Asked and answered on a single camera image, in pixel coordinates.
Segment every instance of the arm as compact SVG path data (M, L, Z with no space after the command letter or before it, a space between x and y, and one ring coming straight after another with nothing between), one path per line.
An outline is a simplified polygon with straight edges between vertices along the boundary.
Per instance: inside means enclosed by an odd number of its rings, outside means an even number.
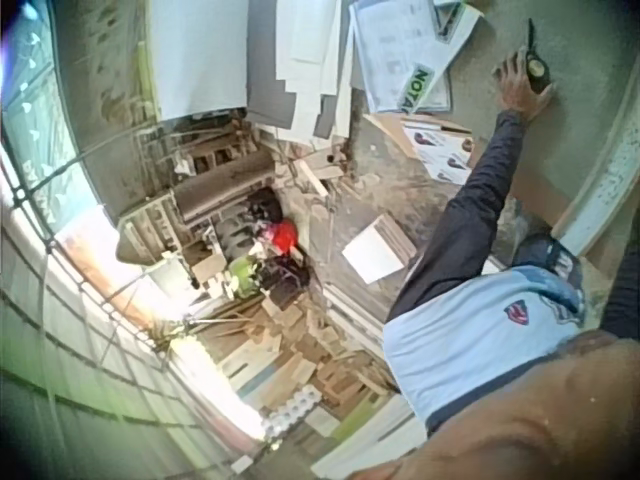
M502 113L467 183L447 204L429 246L402 287L387 321L477 277L489 257L498 219L518 165L526 124L549 102L552 90L536 95L520 50L494 72Z

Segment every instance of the red object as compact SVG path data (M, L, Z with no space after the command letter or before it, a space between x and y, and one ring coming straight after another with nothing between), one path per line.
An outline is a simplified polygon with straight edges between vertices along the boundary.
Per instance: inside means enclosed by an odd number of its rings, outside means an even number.
M271 243L283 254L286 255L292 247L298 244L298 230L292 221L286 218L272 226L273 239Z

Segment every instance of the dark long sleeve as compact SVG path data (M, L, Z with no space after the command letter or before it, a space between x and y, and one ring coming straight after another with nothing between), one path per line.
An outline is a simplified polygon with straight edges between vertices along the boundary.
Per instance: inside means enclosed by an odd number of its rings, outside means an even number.
M425 254L402 287L389 320L482 273L518 166L524 133L525 124L517 112L498 115L487 149L467 183L447 204Z

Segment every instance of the green object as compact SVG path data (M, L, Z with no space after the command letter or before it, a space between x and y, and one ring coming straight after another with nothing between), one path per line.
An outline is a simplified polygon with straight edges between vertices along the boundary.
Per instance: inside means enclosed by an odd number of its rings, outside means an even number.
M247 298L258 291L258 286L253 281L252 275L256 259L251 255L236 258L229 264L228 270L232 276L238 279L239 285L236 290L237 296Z
M371 396L367 396L353 409L347 418L331 433L332 438L339 443L344 442L373 417L378 408L374 406L370 398Z
M400 110L409 114L418 109L420 102L429 90L429 85L431 85L433 81L433 75L433 70L428 69L424 65L416 64L413 74L404 87L404 93L398 105Z

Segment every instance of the shirt logo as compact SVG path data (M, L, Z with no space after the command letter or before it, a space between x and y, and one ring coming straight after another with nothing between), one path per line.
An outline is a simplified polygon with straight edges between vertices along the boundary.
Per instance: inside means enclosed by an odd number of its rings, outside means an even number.
M524 300L518 300L513 302L507 308L504 309L504 313L507 314L509 320L518 325L529 325L529 311Z

